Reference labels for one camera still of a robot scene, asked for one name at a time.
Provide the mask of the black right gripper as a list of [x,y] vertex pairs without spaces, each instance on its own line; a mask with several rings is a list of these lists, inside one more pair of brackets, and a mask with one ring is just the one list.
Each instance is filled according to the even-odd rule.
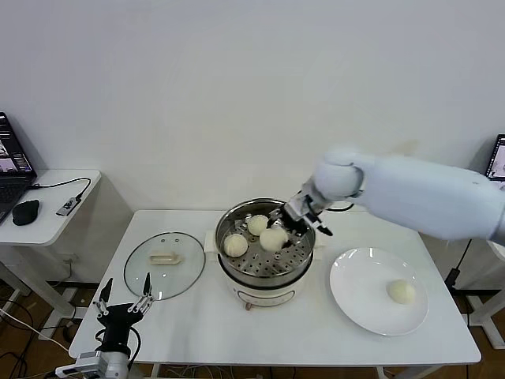
[[[322,222],[316,221],[313,224],[323,235],[331,237],[332,231]],[[304,220],[293,220],[285,211],[273,210],[268,215],[268,228],[281,227],[287,234],[287,241],[283,247],[291,246],[314,246],[316,243],[315,231]]]

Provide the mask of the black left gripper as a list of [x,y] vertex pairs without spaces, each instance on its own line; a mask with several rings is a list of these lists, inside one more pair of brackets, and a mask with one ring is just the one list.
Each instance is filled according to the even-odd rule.
[[140,322],[153,303],[151,274],[148,272],[142,295],[134,303],[125,303],[108,306],[113,279],[109,278],[106,285],[99,293],[99,297],[93,302],[99,323],[105,328],[103,340],[98,347],[99,351],[130,351],[128,347],[129,331],[134,324]]

